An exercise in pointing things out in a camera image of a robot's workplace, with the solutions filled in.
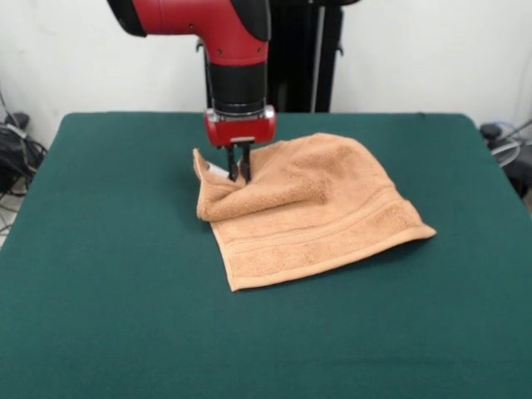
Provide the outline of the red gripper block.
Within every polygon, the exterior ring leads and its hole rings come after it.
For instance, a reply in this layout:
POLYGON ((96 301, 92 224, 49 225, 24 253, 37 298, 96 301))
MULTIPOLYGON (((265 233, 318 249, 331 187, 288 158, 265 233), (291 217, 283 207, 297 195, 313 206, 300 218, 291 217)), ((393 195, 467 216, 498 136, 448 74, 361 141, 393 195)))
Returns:
POLYGON ((270 142, 274 138, 277 123, 275 109, 267 105, 255 115, 222 116, 214 109, 204 112, 204 124, 209 142, 214 147, 225 147, 227 152, 229 179, 236 181, 239 167, 234 157, 234 146, 244 142, 240 172, 245 182, 251 181, 250 149, 251 143, 270 142))

